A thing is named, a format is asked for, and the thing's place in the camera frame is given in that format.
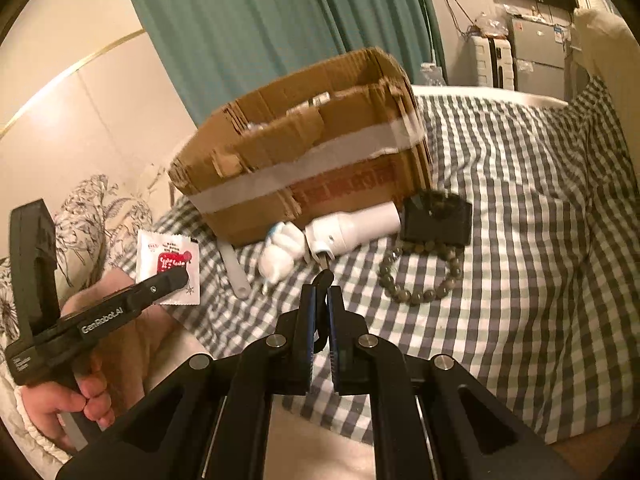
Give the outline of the person's left hand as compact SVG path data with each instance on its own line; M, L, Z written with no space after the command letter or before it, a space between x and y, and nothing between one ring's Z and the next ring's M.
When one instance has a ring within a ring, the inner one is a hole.
M134 281L123 270L108 271L96 284L70 297L62 315L92 308L131 285ZM21 388L26 415L43 437L73 451L70 430L61 416L77 413L103 429L113 425L117 416L145 396L152 359L176 326L159 304L143 308L136 318L65 364L48 382Z

